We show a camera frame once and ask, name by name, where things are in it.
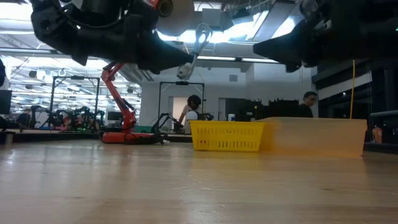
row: plastic basket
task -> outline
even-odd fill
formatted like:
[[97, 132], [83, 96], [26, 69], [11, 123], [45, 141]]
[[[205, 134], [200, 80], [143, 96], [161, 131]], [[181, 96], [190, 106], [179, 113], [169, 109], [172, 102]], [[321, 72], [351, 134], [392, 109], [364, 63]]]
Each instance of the plastic basket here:
[[190, 121], [193, 148], [206, 151], [256, 152], [265, 123]]

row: table surface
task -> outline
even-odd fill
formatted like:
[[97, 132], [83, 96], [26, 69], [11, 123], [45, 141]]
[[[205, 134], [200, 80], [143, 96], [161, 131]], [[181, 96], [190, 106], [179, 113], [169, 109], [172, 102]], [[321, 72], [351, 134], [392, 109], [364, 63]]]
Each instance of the table surface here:
[[194, 152], [99, 141], [0, 148], [0, 223], [396, 223], [398, 157]]

